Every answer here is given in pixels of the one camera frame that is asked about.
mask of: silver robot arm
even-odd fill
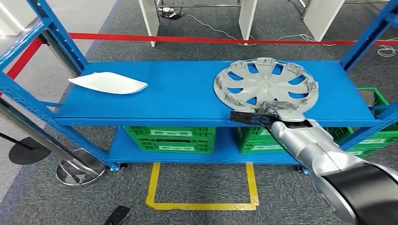
[[[342,220],[358,225],[398,224],[398,173],[344,152],[315,120],[285,109],[272,115],[234,111],[231,120],[269,129],[311,171],[316,189]]]

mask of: white cable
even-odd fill
[[[287,38],[287,37],[288,38],[300,37],[300,38],[302,38],[305,41],[316,42],[315,38],[310,37],[307,34],[287,35],[287,36],[279,38],[278,41],[281,40],[281,39]],[[398,39],[398,37],[392,38],[392,39],[388,39],[388,40],[385,40],[385,41],[393,41],[393,40],[396,40],[396,39]],[[380,45],[380,47],[381,47],[381,49],[377,50],[377,54],[379,54],[380,56],[383,56],[383,57],[392,57],[392,56],[395,56],[397,54],[396,52],[398,52],[398,49],[394,49],[393,47],[388,46],[388,45]]]
[[[396,39],[398,39],[398,37],[392,38],[392,39],[388,39],[386,41],[393,41],[393,40],[396,40]],[[395,49],[395,48],[393,48],[391,46],[388,46],[388,45],[381,45],[380,47],[381,47],[381,49],[377,50],[377,54],[379,54],[380,56],[383,56],[383,57],[392,57],[392,56],[396,55],[397,52],[398,52],[398,49]]]
[[[210,28],[210,29],[212,29],[213,31],[220,32],[220,33],[223,33],[223,34],[227,35],[229,38],[232,38],[232,39],[234,39],[234,40],[237,40],[237,39],[236,39],[236,38],[234,38],[233,36],[229,35],[227,32],[225,32],[225,31],[223,31],[223,30],[216,30],[216,29],[214,29],[212,26],[210,26],[209,24],[205,24],[205,23],[203,23],[202,21],[198,20],[196,17],[194,17],[194,16],[192,16],[192,15],[189,15],[189,14],[184,14],[184,15],[186,15],[186,16],[189,16],[189,17],[193,18],[195,21],[199,22],[199,23],[200,23],[200,24],[202,24],[203,26],[207,26],[207,27],[209,27],[209,28]],[[256,45],[256,44],[247,44],[247,45],[245,45],[245,44],[239,44],[239,43],[238,43],[238,45],[243,45],[243,46],[252,46],[252,45]]]
[[[184,15],[193,18],[195,21],[199,22],[199,23],[202,24],[203,26],[209,27],[209,28],[212,29],[213,31],[223,33],[223,34],[225,34],[226,36],[228,36],[229,38],[232,38],[232,39],[234,39],[234,40],[237,40],[237,39],[234,38],[233,36],[229,35],[227,32],[225,32],[225,31],[223,31],[223,30],[216,30],[216,29],[214,29],[212,26],[210,26],[209,24],[203,23],[202,21],[198,20],[196,17],[194,17],[194,16],[192,16],[192,15],[189,15],[189,14],[184,14]],[[305,41],[316,42],[315,38],[313,38],[313,37],[311,37],[311,36],[308,36],[307,34],[287,35],[287,36],[283,36],[283,37],[277,39],[277,41],[282,40],[282,39],[287,38],[287,37],[288,37],[288,38],[291,38],[291,37],[292,37],[292,38],[294,38],[294,37],[300,37],[300,38],[302,38],[302,39],[305,40]],[[386,41],[393,41],[393,40],[396,40],[396,39],[398,39],[398,37],[392,38],[392,39],[388,39],[388,40],[386,40]],[[247,45],[245,45],[245,44],[238,44],[238,45],[252,46],[252,45],[256,45],[256,44],[247,44]],[[336,44],[334,44],[334,45],[322,44],[322,45],[324,45],[324,46],[335,46]],[[379,54],[380,56],[383,56],[383,57],[392,57],[392,56],[395,56],[395,55],[397,54],[397,52],[398,52],[398,49],[394,49],[393,47],[388,46],[388,45],[381,45],[380,47],[381,47],[381,49],[377,50],[377,54]]]

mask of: red rope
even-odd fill
[[[95,33],[69,33],[71,38],[80,40],[103,41],[157,41],[157,42],[188,42],[188,43],[219,43],[219,44],[289,44],[289,45],[353,45],[355,41],[319,41],[310,42],[304,40],[233,40],[221,38],[200,37],[171,37],[171,36],[147,36],[131,34],[95,34]],[[396,41],[376,41],[375,45],[398,45]]]
[[[33,55],[37,52],[37,50],[42,45],[42,42],[39,38],[36,38],[32,41],[32,43],[26,48],[26,50],[21,54],[21,56],[16,60],[11,69],[7,72],[7,75],[11,79],[15,79],[22,69],[28,64],[29,60],[33,57]]]

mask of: stanchion post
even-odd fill
[[[68,150],[1,97],[0,116],[62,158],[57,169],[57,178],[61,183],[73,186],[84,185],[95,181],[104,173],[106,166],[84,149]]]

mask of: yellow floor tape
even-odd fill
[[[160,168],[160,163],[153,164],[146,197],[146,204],[155,210],[256,210],[256,206],[260,204],[254,167],[251,163],[246,164],[250,203],[155,203]]]

